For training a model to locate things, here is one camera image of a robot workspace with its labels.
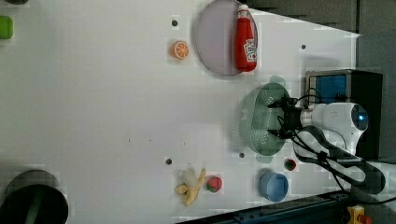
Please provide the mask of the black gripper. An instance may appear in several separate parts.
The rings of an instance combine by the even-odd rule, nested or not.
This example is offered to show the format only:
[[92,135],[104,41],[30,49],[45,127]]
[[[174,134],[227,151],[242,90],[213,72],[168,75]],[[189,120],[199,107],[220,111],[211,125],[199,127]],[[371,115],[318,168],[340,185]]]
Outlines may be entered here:
[[298,107],[297,103],[297,98],[282,97],[281,100],[277,100],[267,106],[268,108],[281,107],[283,111],[283,123],[280,130],[267,130],[270,134],[281,139],[289,139],[292,138],[296,131],[302,128],[300,121],[302,108]]

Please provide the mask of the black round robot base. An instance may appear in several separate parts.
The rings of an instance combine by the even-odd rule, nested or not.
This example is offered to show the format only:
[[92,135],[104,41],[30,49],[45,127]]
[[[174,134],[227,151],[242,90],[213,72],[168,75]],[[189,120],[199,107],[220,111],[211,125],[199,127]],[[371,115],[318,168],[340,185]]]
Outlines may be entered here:
[[59,180],[44,170],[14,177],[1,204],[1,224],[66,224],[69,205]]

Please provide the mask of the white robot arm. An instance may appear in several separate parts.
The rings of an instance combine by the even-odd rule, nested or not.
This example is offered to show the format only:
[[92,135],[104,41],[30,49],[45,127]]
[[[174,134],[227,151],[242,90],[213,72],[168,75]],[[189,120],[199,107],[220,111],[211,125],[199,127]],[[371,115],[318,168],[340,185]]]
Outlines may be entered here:
[[293,142],[296,157],[329,171],[368,194],[386,186],[383,172],[356,155],[357,144],[369,125],[368,113],[354,103],[297,106],[296,98],[282,97],[269,104],[279,108],[280,128],[270,133]]

